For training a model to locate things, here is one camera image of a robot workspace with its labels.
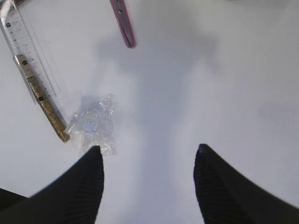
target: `white floor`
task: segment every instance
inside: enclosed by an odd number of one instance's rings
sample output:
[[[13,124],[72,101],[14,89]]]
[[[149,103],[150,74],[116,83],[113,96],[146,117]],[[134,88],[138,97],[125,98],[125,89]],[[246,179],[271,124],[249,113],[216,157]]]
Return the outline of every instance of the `white floor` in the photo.
[[[67,120],[84,97],[120,101],[97,223],[203,223],[192,180],[202,142],[299,207],[299,1],[127,0],[134,50],[108,0],[82,2],[26,9]],[[2,35],[0,49],[0,188],[30,196],[78,149],[32,103]]]

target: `ruler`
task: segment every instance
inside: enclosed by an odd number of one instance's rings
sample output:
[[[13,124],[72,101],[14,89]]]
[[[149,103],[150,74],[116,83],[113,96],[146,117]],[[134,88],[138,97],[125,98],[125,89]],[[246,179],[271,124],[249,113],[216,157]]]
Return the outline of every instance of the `ruler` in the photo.
[[[65,133],[65,121],[53,102],[59,89],[21,1],[0,2],[0,21],[0,28],[31,97],[39,104],[58,137],[67,142],[70,136]]]
[[[48,96],[55,98],[60,90],[21,2],[20,0],[0,2],[0,28],[13,57],[20,54],[24,55]],[[32,98],[35,100],[22,72],[21,75]]]

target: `clear plastic ruler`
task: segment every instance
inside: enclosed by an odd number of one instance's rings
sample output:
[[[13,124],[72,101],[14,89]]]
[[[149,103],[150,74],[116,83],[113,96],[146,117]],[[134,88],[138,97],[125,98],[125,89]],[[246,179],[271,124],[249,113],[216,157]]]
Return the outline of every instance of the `clear plastic ruler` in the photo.
[[[0,20],[0,28],[13,57],[24,55],[47,95],[55,98],[60,92],[58,85],[27,17],[23,3],[20,3],[20,0],[3,0],[0,2]],[[20,72],[34,99],[24,71],[21,70]]]

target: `clear plastic bag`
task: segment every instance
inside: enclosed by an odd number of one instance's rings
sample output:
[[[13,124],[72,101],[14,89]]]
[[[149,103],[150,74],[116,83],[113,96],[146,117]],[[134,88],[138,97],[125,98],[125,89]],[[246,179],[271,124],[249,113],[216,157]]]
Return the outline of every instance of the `clear plastic bag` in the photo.
[[[81,152],[99,145],[102,155],[116,155],[112,114],[118,105],[115,95],[93,98],[92,102],[74,114],[66,132],[71,140],[80,138]]]

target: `crumpled plastic wrapper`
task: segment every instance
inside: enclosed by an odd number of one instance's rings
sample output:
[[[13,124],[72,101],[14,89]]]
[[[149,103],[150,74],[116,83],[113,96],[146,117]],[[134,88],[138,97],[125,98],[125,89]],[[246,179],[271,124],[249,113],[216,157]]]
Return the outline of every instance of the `crumpled plastic wrapper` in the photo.
[[[112,114],[117,108],[115,95],[108,94],[97,98],[91,104],[83,106],[66,128],[71,140],[80,138],[81,152],[90,147],[101,147],[102,155],[116,155],[116,142]]]

